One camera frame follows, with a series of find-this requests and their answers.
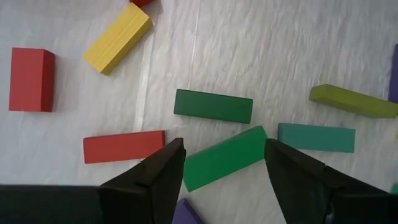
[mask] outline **white plastic sheet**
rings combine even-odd
[[[322,83],[387,98],[397,1],[157,1],[144,9],[154,28],[106,77],[82,55],[126,4],[0,2],[0,183],[97,185],[138,162],[85,165],[88,136],[166,129],[190,155],[259,124],[276,138],[279,122],[356,129],[354,154],[305,152],[384,190],[398,182],[396,119],[308,101]],[[11,47],[57,55],[54,113],[8,111]],[[252,123],[174,115],[177,88],[253,98]],[[285,223],[264,161],[180,196],[208,223]]]

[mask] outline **rectangular block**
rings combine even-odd
[[[108,75],[151,27],[149,16],[134,3],[129,3],[108,30],[87,50],[84,59],[97,71]]]
[[[279,123],[278,140],[296,149],[354,153],[355,129]]]
[[[143,159],[163,148],[164,131],[84,138],[85,163]]]
[[[396,44],[394,54],[392,56],[388,100],[393,103],[398,103],[398,44]]]
[[[53,53],[13,47],[9,111],[51,112],[54,78]]]
[[[175,208],[173,224],[203,224],[203,222],[188,200],[183,198]]]
[[[183,179],[189,192],[264,159],[267,134],[256,126],[185,159]]]
[[[177,90],[174,114],[249,124],[252,107],[252,99]]]
[[[370,118],[395,118],[398,114],[396,103],[329,84],[313,87],[310,100]]]

